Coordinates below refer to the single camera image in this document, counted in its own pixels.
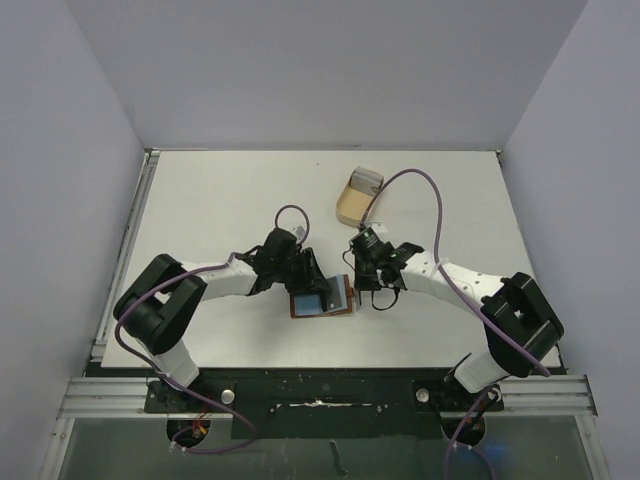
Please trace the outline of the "black credit card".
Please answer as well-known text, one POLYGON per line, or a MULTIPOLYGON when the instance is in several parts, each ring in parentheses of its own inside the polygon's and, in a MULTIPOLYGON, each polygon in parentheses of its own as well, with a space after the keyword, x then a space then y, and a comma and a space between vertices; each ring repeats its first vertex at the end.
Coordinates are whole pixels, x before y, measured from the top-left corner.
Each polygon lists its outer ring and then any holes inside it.
POLYGON ((343 284, 338 284, 336 288, 332 288, 329 292, 323 294, 322 307, 325 314, 349 310, 349 297, 343 284))

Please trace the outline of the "brown leather card holder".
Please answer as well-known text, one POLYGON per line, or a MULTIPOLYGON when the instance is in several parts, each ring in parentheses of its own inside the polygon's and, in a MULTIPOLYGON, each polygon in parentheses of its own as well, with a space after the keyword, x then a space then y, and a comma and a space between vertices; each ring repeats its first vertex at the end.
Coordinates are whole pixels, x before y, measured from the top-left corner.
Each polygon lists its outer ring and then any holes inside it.
POLYGON ((319 318, 351 314, 354 293, 347 274, 328 279, 329 291, 290 296, 291 318, 319 318))

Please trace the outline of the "dark credit card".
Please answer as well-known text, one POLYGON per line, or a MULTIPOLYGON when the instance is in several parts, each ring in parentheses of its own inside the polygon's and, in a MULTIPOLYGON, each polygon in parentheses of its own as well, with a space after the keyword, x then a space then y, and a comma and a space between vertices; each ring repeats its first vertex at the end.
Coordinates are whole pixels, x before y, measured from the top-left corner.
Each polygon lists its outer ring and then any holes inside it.
POLYGON ((318 294, 296 295, 293 297, 294 316, 307 317, 323 313, 321 297, 318 294))

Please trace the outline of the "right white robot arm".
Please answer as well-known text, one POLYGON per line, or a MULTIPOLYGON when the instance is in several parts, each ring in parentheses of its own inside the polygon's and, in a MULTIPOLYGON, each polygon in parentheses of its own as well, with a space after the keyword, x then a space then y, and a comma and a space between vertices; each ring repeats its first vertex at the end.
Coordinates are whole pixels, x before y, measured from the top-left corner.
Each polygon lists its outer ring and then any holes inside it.
POLYGON ((501 277, 449 263, 423 247, 395 247, 371 227, 349 241, 360 292, 424 293, 466 309, 483 323, 486 347, 469 353, 445 384, 448 402, 469 408, 481 390, 510 376, 526 378, 543 365, 565 330, 533 277, 501 277))

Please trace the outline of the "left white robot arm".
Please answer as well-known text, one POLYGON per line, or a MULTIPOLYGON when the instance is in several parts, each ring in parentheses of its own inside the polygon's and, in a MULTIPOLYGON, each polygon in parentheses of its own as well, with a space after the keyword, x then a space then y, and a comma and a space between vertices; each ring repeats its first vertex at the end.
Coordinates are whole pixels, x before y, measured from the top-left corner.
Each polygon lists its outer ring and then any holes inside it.
POLYGON ((199 304, 228 296, 249 297, 282 284, 295 295, 317 295, 326 305, 331 291, 312 248, 275 228, 262 245, 233 252, 215 265, 189 270, 168 254, 156 256, 117 301, 116 342, 169 383, 168 399, 180 410, 200 405, 200 370, 183 336, 199 304))

